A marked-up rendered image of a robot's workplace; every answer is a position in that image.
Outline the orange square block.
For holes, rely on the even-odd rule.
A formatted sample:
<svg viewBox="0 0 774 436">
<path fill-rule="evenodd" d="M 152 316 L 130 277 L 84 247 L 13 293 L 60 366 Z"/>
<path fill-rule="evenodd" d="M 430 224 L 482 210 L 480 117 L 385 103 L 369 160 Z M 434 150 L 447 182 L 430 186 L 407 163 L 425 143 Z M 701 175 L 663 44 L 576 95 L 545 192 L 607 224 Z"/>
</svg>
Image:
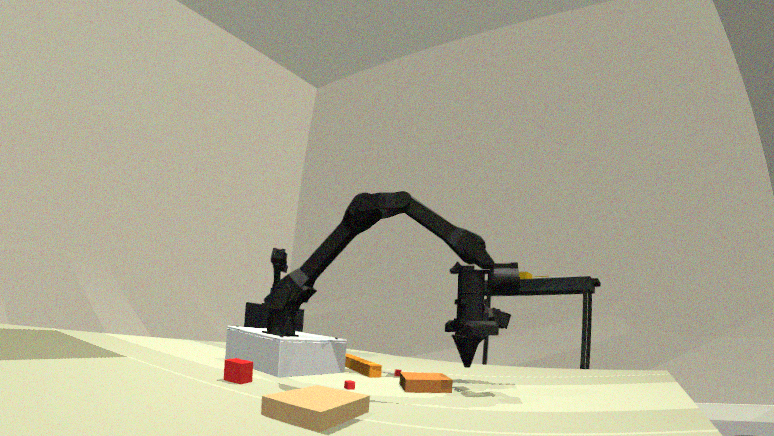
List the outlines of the orange square block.
<svg viewBox="0 0 774 436">
<path fill-rule="evenodd" d="M 452 393 L 453 380 L 442 373 L 400 372 L 404 392 Z"/>
</svg>

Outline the tan block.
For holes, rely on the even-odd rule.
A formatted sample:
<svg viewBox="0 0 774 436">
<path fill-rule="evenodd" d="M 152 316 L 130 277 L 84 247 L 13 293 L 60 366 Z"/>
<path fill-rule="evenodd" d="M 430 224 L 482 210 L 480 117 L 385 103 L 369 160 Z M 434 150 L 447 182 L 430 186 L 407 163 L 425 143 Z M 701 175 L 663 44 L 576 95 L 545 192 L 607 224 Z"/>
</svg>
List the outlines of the tan block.
<svg viewBox="0 0 774 436">
<path fill-rule="evenodd" d="M 262 395 L 261 415 L 322 432 L 369 412 L 370 395 L 324 386 Z"/>
</svg>

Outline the orange rectangular board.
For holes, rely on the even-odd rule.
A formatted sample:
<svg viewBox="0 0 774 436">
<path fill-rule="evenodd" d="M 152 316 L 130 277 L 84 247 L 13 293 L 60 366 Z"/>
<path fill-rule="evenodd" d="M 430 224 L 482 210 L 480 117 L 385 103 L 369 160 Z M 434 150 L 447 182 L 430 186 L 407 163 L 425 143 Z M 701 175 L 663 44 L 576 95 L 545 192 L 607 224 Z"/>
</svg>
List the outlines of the orange rectangular board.
<svg viewBox="0 0 774 436">
<path fill-rule="evenodd" d="M 354 370 L 364 376 L 381 377 L 382 365 L 369 362 L 355 355 L 346 354 L 345 367 Z"/>
</svg>

